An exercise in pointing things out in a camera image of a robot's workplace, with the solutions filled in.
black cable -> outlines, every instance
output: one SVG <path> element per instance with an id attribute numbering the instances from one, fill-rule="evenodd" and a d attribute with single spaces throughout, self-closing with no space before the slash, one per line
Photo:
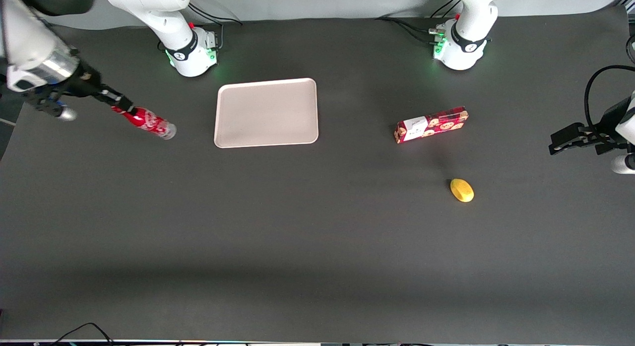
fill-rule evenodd
<path id="1" fill-rule="evenodd" d="M 107 333 L 105 333 L 105 332 L 104 332 L 104 330 L 102 330 L 102 328 L 100 328 L 99 326 L 97 326 L 97 324 L 95 324 L 95 323 L 86 323 L 86 324 L 83 324 L 83 325 L 81 325 L 81 326 L 78 326 L 77 328 L 74 328 L 73 330 L 70 330 L 70 332 L 65 333 L 65 334 L 64 334 L 64 335 L 62 335 L 59 339 L 55 340 L 52 344 L 50 344 L 50 346 L 57 345 L 60 341 L 62 341 L 63 339 L 65 339 L 67 336 L 69 336 L 69 335 L 70 335 L 70 334 L 72 334 L 73 332 L 76 332 L 77 330 L 79 330 L 79 329 L 81 329 L 81 328 L 83 328 L 84 326 L 87 326 L 87 325 L 92 325 L 92 326 L 94 326 L 97 330 L 99 330 L 99 332 L 101 332 L 101 333 L 102 333 L 102 335 L 104 335 L 104 337 L 105 337 L 106 341 L 108 341 L 108 344 L 109 344 L 110 346 L 113 346 L 113 343 L 114 343 L 113 339 L 111 339 L 111 337 L 110 337 L 110 336 L 108 336 L 108 335 L 107 335 Z"/>
<path id="2" fill-rule="evenodd" d="M 202 18 L 205 18 L 206 20 L 210 20 L 211 22 L 216 23 L 217 25 L 220 26 L 220 44 L 218 45 L 218 47 L 216 47 L 216 49 L 220 50 L 220 48 L 223 48 L 223 44 L 224 44 L 224 36 L 225 36 L 225 28 L 224 25 L 218 21 L 216 21 L 214 18 L 212 18 L 213 16 L 209 15 L 209 13 L 206 13 L 205 11 L 199 11 L 199 8 L 192 6 L 190 7 L 192 9 L 192 11 L 194 13 L 196 13 L 197 15 L 201 16 Z"/>
<path id="3" fill-rule="evenodd" d="M 192 11 L 197 9 L 198 11 L 204 13 L 205 15 L 210 16 L 211 18 L 215 18 L 216 20 L 233 21 L 235 23 L 238 23 L 239 25 L 243 25 L 244 24 L 243 21 L 236 20 L 236 19 L 233 19 L 233 18 L 218 17 L 218 16 L 210 15 L 209 13 L 207 13 L 207 12 L 203 11 L 202 9 L 200 9 L 199 7 L 194 6 L 192 3 L 188 4 L 188 6 L 190 7 L 190 9 L 192 9 Z"/>
<path id="4" fill-rule="evenodd" d="M 439 8 L 438 8 L 435 12 L 433 12 L 433 14 L 432 14 L 432 15 L 430 15 L 430 18 L 435 17 L 435 15 L 436 15 L 439 11 L 441 11 L 441 10 L 443 9 L 443 7 L 445 7 L 445 6 L 449 5 L 449 4 L 451 4 L 451 3 L 452 3 L 452 1 L 454 1 L 454 0 L 449 0 L 448 2 L 445 2 L 445 4 L 444 4 L 443 6 L 439 7 Z"/>
<path id="5" fill-rule="evenodd" d="M 398 25 L 399 27 L 403 28 L 403 29 L 404 29 L 404 31 L 408 32 L 408 34 L 410 34 L 410 36 L 411 36 L 412 38 L 417 39 L 417 41 L 422 42 L 422 43 L 430 43 L 430 42 L 431 42 L 431 41 L 426 41 L 426 39 L 420 38 L 419 36 L 417 36 L 416 34 L 414 34 L 413 32 L 411 32 L 411 31 L 408 29 L 408 27 L 406 27 L 406 26 L 402 25 L 401 23 L 399 23 L 399 22 L 395 22 L 395 23 L 397 23 L 397 25 Z"/>
<path id="6" fill-rule="evenodd" d="M 629 56 L 631 63 L 635 64 L 635 58 L 633 58 L 633 38 L 635 38 L 635 33 L 632 34 L 628 40 L 626 41 L 626 56 Z"/>
<path id="7" fill-rule="evenodd" d="M 403 25 L 406 25 L 408 28 L 410 28 L 410 29 L 412 29 L 412 30 L 414 30 L 414 31 L 418 31 L 418 32 L 426 32 L 426 33 L 428 32 L 428 30 L 427 30 L 427 29 L 422 29 L 422 28 L 419 28 L 419 27 L 417 27 L 417 26 L 415 26 L 415 25 L 411 25 L 410 23 L 408 23 L 408 22 L 406 22 L 406 21 L 404 21 L 404 20 L 400 20 L 399 18 L 394 18 L 394 17 L 384 17 L 384 16 L 381 16 L 381 17 L 377 17 L 377 18 L 375 18 L 375 20 L 378 20 L 378 21 L 387 21 L 387 22 L 395 22 L 395 23 L 401 23 L 401 24 L 403 24 Z"/>
<path id="8" fill-rule="evenodd" d="M 447 15 L 450 11 L 452 11 L 452 9 L 456 7 L 456 5 L 458 5 L 460 2 L 461 0 L 458 0 L 455 4 L 453 4 L 452 7 L 449 8 L 449 10 L 445 11 L 442 17 L 445 17 L 445 15 Z"/>
<path id="9" fill-rule="evenodd" d="M 593 122 L 591 121 L 591 115 L 589 112 L 589 92 L 591 91 L 591 86 L 593 85 L 593 82 L 595 81 L 597 76 L 599 76 L 605 70 L 610 70 L 610 69 L 623 69 L 623 70 L 630 70 L 631 72 L 635 72 L 635 67 L 622 66 L 620 64 L 613 64 L 611 66 L 606 66 L 604 68 L 601 68 L 597 72 L 593 73 L 593 75 L 589 79 L 589 83 L 587 83 L 587 88 L 584 90 L 584 117 L 587 120 L 589 129 L 592 131 L 592 133 L 596 136 L 598 140 L 600 140 L 606 145 L 609 145 L 610 147 L 613 147 L 614 149 L 619 149 L 620 148 L 619 145 L 615 144 L 614 142 L 610 142 L 609 140 L 607 140 L 607 138 L 601 136 L 597 132 L 596 127 L 594 127 Z"/>

green led light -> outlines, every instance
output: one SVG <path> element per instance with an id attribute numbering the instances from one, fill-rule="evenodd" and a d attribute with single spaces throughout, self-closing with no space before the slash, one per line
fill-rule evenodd
<path id="1" fill-rule="evenodd" d="M 170 60 L 170 65 L 174 67 L 174 62 L 172 61 L 172 57 L 170 56 L 167 50 L 165 51 L 165 55 L 168 56 L 168 59 Z"/>

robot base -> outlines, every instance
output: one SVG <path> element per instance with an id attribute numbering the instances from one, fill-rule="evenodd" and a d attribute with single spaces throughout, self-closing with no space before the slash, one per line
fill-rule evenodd
<path id="1" fill-rule="evenodd" d="M 166 51 L 168 58 L 170 58 L 170 64 L 176 68 L 179 74 L 186 77 L 200 76 L 218 62 L 215 34 L 200 27 L 193 28 L 193 31 L 198 36 L 198 45 L 189 54 L 188 59 L 178 61 Z"/>
<path id="2" fill-rule="evenodd" d="M 438 30 L 444 30 L 450 32 L 452 25 L 456 23 L 456 20 L 452 18 L 445 23 L 438 24 L 436 28 Z M 485 41 L 480 47 L 476 48 L 474 52 L 463 52 L 461 46 L 452 38 L 451 34 L 447 35 L 447 40 L 443 41 L 441 45 L 435 45 L 435 51 L 433 58 L 442 61 L 448 68 L 453 70 L 466 70 L 472 68 L 472 66 L 483 56 L 483 48 L 487 41 Z"/>

beige tray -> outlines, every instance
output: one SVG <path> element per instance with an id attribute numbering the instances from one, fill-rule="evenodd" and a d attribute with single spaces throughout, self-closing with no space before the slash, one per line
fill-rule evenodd
<path id="1" fill-rule="evenodd" d="M 311 144 L 318 96 L 310 78 L 224 85 L 218 91 L 217 147 Z"/>

red cookie box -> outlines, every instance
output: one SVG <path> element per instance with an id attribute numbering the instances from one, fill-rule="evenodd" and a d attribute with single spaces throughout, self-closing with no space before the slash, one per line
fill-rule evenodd
<path id="1" fill-rule="evenodd" d="M 394 137 L 397 144 L 404 141 L 425 138 L 446 131 L 461 129 L 469 115 L 464 106 L 440 111 L 424 117 L 403 120 L 397 124 Z"/>

